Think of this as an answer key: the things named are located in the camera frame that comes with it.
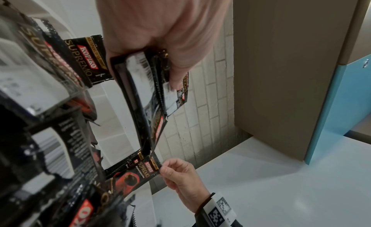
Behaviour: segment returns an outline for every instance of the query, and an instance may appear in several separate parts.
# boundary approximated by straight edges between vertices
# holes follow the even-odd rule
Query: human hand
[[[107,62],[146,46],[167,49],[170,85],[211,50],[231,0],[96,0]]]
[[[166,185],[175,190],[183,204],[196,213],[201,204],[210,197],[193,165],[178,158],[166,160],[160,174]]]

